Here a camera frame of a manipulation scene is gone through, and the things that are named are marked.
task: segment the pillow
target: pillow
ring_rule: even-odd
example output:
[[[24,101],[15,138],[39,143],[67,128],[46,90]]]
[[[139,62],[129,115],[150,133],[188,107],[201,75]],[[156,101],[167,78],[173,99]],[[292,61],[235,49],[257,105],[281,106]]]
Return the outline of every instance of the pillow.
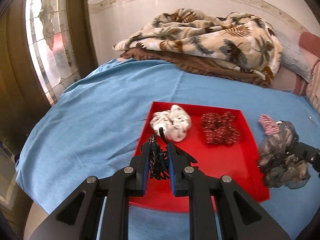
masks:
[[[320,37],[303,32],[299,38],[299,46],[320,58]]]
[[[286,34],[275,31],[282,47],[281,65],[295,72],[301,76],[305,81],[309,82],[311,77],[312,67],[309,66],[310,62],[306,59],[309,52],[299,47],[298,42],[291,40]]]
[[[304,96],[307,85],[308,83],[301,76],[280,65],[279,71],[273,78],[270,88]]]

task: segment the black hair clip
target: black hair clip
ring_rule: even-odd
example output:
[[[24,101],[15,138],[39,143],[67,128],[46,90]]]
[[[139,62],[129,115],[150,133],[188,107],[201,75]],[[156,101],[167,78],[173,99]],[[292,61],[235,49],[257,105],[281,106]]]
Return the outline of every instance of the black hair clip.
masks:
[[[164,135],[163,128],[160,127],[159,135],[165,144],[168,144],[169,141]],[[161,179],[170,179],[169,176],[169,158],[167,151],[163,151],[160,148],[160,145],[157,144],[157,135],[152,134],[148,139],[148,143],[150,145],[150,178],[155,178],[157,180]],[[184,156],[189,166],[191,163],[198,163],[198,161],[193,158],[190,154],[182,150],[181,148],[175,146],[176,152],[178,155]]]

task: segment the floor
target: floor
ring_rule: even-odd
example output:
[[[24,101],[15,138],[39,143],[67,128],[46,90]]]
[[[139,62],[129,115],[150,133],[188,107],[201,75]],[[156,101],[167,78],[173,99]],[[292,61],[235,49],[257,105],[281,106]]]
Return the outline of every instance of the floor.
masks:
[[[47,218],[47,216],[47,212],[34,202],[29,212],[23,240],[28,240],[33,231]]]
[[[32,205],[30,197],[20,188],[17,187],[17,195],[15,197],[14,205],[11,210],[7,210],[0,206],[4,217],[8,221],[15,233],[22,238],[24,234],[26,220]]]

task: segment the blue bedsheet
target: blue bedsheet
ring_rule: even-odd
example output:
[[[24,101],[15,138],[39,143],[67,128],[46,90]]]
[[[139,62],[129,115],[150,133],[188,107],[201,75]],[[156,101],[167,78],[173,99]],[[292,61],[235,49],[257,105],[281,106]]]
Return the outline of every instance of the blue bedsheet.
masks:
[[[257,143],[261,114],[291,121],[300,140],[320,148],[320,118],[303,97],[185,73],[162,60],[112,60],[71,85],[35,126],[21,153],[17,183],[51,213],[90,175],[128,165],[152,101],[241,109]],[[295,239],[320,206],[320,179],[301,189],[271,189],[261,205]],[[189,239],[188,214],[130,208],[129,239]]]

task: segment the stained glass window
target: stained glass window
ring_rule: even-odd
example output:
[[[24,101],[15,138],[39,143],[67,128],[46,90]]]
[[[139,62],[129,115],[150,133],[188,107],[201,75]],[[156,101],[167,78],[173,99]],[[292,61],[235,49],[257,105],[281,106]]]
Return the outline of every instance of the stained glass window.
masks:
[[[66,0],[26,0],[31,58],[50,104],[80,79],[68,30]]]

